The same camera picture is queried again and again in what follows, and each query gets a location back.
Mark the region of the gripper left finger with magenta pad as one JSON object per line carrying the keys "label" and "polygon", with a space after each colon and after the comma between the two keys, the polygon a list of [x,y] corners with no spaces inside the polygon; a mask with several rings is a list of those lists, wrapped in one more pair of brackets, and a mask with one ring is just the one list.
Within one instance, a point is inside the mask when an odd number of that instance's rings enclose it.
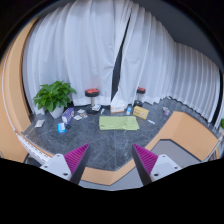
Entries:
{"label": "gripper left finger with magenta pad", "polygon": [[65,155],[55,154],[41,166],[41,169],[74,184],[79,184],[89,155],[90,144],[85,144]]}

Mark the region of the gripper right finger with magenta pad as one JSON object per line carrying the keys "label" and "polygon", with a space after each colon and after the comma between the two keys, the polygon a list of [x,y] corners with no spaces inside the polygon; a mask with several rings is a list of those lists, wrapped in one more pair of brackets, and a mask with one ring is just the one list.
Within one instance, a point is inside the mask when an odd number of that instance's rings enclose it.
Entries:
{"label": "gripper right finger with magenta pad", "polygon": [[132,145],[132,157],[144,186],[181,170],[167,155],[156,155],[137,144]]}

